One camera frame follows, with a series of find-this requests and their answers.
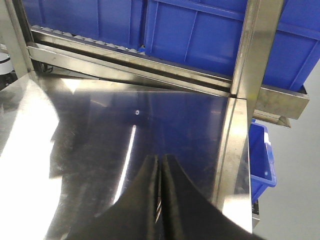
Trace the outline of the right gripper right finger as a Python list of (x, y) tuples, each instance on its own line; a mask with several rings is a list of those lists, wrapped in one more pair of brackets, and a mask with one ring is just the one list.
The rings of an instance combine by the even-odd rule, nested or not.
[(207, 201), (174, 155), (161, 167), (161, 204), (167, 240), (259, 240)]

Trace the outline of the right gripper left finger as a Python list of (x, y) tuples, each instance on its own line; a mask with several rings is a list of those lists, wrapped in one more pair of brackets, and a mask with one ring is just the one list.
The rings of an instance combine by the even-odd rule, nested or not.
[(154, 240), (159, 189), (159, 160), (145, 158), (134, 180), (105, 213), (68, 240)]

